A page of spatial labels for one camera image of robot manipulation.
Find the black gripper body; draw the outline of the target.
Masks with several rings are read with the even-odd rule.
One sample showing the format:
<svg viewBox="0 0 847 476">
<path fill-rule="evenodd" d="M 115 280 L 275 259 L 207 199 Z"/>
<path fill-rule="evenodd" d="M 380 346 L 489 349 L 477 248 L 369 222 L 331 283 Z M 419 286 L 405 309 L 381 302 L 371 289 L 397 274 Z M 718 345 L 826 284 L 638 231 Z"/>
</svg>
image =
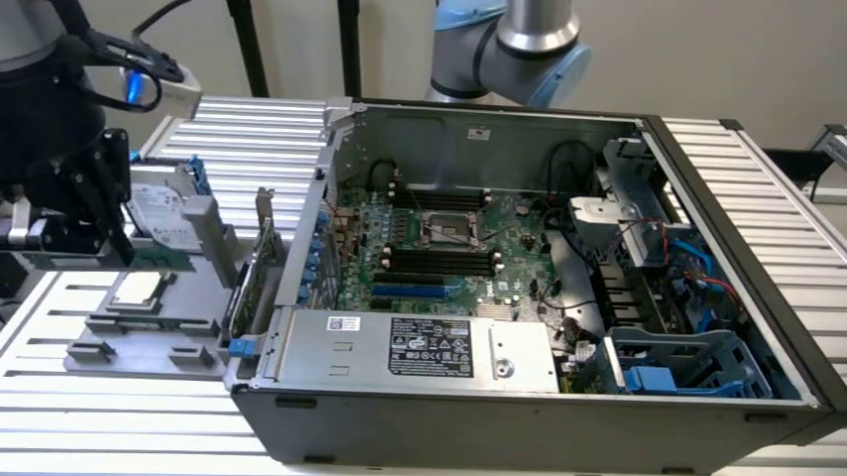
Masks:
<svg viewBox="0 0 847 476">
<path fill-rule="evenodd" d="M 105 127 L 79 67 L 25 67 L 1 74 L 1 196 L 92 222 L 73 174 L 107 165 L 129 198 L 125 131 Z"/>
</svg>

